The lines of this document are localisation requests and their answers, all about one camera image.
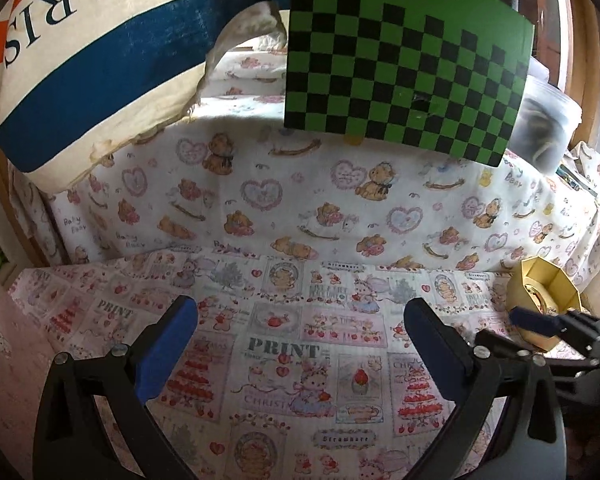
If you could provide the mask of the green black checkerboard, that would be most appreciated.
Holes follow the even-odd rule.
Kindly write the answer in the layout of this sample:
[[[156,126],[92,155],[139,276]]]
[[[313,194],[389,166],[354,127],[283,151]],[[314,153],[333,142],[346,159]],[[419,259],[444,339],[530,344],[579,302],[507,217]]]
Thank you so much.
[[[500,0],[290,0],[284,125],[498,166],[533,36]]]

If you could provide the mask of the wooden window frame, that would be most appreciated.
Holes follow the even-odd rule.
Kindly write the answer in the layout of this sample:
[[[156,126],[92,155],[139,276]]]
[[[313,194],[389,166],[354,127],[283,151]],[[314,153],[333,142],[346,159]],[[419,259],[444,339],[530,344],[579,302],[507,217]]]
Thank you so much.
[[[535,24],[533,55],[548,81],[581,107],[572,143],[600,152],[600,12],[592,0],[517,0]]]

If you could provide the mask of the clear plastic tub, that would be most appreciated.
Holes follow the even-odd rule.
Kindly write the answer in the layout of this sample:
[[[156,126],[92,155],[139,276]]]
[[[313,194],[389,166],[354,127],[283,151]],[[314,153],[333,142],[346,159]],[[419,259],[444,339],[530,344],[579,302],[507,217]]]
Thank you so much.
[[[540,174],[554,174],[562,163],[582,108],[548,82],[528,76],[507,148]]]

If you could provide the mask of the strawberry print cloth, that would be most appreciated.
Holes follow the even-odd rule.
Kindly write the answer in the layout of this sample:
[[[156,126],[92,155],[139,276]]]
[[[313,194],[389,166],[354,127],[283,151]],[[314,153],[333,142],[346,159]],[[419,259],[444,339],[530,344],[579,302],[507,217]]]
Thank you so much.
[[[501,273],[162,250],[27,270],[10,293],[57,351],[102,356],[180,295],[198,325],[151,413],[201,479],[400,479],[449,418],[403,324],[516,337]]]

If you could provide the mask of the teddy bear print cloth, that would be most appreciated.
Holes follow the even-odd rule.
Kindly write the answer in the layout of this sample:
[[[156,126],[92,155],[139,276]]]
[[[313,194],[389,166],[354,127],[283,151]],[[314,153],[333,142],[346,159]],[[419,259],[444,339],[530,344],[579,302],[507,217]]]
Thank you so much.
[[[392,268],[503,271],[539,256],[579,288],[600,272],[600,200],[506,154],[491,168],[283,126],[283,56],[224,56],[192,118],[41,193],[9,198],[53,264],[169,247]]]

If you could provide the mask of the striped Paris fabric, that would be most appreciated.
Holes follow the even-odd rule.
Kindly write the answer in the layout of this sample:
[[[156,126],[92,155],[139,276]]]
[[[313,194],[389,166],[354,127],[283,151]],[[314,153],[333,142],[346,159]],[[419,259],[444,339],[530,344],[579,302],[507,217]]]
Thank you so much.
[[[0,0],[0,150],[41,191],[184,116],[288,0]]]

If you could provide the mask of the gold octagonal box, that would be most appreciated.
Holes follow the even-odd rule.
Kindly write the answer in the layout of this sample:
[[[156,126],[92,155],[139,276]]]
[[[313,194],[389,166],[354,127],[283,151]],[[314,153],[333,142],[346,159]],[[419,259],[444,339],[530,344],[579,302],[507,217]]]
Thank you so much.
[[[535,256],[514,267],[506,288],[506,311],[528,344],[543,353],[553,350],[559,339],[547,336],[550,326],[545,317],[581,309],[580,292],[556,264]]]

